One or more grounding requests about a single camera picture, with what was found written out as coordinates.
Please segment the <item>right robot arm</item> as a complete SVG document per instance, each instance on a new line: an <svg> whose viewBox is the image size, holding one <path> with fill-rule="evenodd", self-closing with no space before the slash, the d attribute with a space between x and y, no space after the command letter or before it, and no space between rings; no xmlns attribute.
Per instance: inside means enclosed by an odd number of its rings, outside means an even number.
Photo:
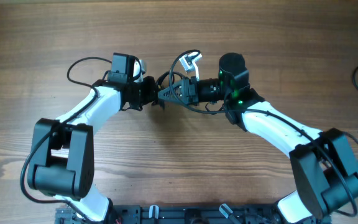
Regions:
<svg viewBox="0 0 358 224"><path fill-rule="evenodd" d="M158 78L158 85L168 84L158 89L158 102L197 111L200 103L221 101L219 112L231 124L263 138L289 158L296 190L275 202L263 222L318 223L342 213L347 204L356 207L358 159L349 133L311 128L277 111L251 87L241 54L224 54L217 77L207 80L200 78L200 59L198 50L177 57L183 72L171 68Z"/></svg>

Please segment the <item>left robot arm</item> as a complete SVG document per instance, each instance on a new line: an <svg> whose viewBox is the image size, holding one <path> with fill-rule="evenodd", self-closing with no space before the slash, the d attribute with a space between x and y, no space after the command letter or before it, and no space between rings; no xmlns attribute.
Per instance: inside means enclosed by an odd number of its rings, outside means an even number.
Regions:
<svg viewBox="0 0 358 224"><path fill-rule="evenodd" d="M140 111L157 96L143 60L115 53L111 68L89 86L88 96L56 119L34 127L32 147L20 175L22 193L35 203L64 203L83 223L122 223L113 202L96 188L94 135L119 111Z"/></svg>

